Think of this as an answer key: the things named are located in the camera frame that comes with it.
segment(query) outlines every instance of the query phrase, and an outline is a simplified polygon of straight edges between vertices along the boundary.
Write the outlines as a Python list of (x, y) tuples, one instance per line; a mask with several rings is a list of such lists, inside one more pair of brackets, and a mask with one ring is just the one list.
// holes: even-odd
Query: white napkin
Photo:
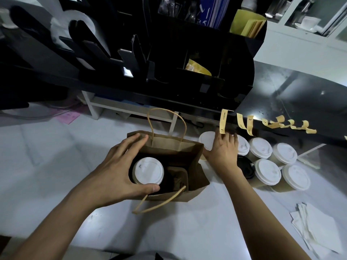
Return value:
[(298, 209), (299, 211), (290, 213), (292, 225), (304, 239), (308, 249), (319, 259), (325, 258), (331, 250), (343, 252), (334, 218), (309, 203), (298, 203)]

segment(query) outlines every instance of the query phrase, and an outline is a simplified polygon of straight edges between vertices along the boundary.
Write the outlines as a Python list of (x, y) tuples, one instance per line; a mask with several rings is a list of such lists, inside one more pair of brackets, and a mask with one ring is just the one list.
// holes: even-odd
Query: black cup lid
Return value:
[(237, 156), (237, 166), (242, 170), (242, 173), (246, 179), (252, 179), (254, 177), (254, 165), (245, 156)]

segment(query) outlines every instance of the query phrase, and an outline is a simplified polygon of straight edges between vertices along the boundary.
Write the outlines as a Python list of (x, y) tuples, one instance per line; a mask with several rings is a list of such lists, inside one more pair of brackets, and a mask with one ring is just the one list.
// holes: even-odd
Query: white marble countertop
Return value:
[[(168, 124), (153, 125), (156, 133), (169, 129)], [(102, 162), (112, 146), (136, 130), (150, 127), (146, 120), (124, 121), (111, 111), (105, 111), (98, 121), (81, 115), (70, 125), (55, 118), (22, 121), (0, 117), (0, 234), (29, 236), (69, 190)], [(189, 126), (186, 138), (197, 140), (201, 132)], [(347, 250), (347, 169), (336, 162), (323, 155), (322, 169), (317, 171), (298, 163), (311, 178), (306, 192), (256, 190), (312, 259), (316, 257), (292, 227), (289, 212), (295, 211), (299, 202), (310, 202), (333, 216)], [(189, 260), (250, 259), (225, 186), (205, 162), (201, 163), (211, 184), (193, 200), (173, 202), (144, 215), (131, 213), (138, 201), (97, 209), (84, 221), (72, 244), (129, 253), (168, 251)], [(345, 258), (331, 252), (326, 259)]]

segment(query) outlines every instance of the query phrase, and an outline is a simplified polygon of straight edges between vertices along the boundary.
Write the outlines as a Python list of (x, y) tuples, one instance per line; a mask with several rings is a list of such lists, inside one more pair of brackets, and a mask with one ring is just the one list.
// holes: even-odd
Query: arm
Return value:
[(139, 134), (133, 135), (111, 148), (105, 160), (48, 214), (12, 260), (62, 259), (93, 210), (158, 191), (157, 184), (133, 184), (128, 177), (132, 160), (148, 139), (145, 136), (134, 143), (138, 137)]
[(217, 130), (212, 150), (203, 154), (229, 192), (251, 258), (310, 260), (249, 185), (237, 167), (237, 152), (237, 135)]

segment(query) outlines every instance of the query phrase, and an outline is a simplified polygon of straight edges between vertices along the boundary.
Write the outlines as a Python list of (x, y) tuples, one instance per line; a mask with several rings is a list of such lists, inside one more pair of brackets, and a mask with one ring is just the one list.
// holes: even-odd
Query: black organizer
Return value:
[[(263, 43), (267, 24), (255, 39), (229, 33), (242, 0), (230, 0), (220, 29), (158, 14), (160, 0), (59, 1), (63, 10), (79, 10), (99, 23), (110, 56), (83, 21), (70, 22), (71, 39), (60, 37), (71, 51), (58, 48), (50, 31), (23, 8), (12, 7), (10, 14), (17, 26), (83, 72), (114, 78), (123, 76), (126, 68), (139, 84), (147, 83), (147, 89), (165, 86), (195, 100), (234, 100), (253, 87), (253, 58)], [(86, 69), (76, 58), (95, 70)], [(212, 76), (185, 70), (189, 59)]]

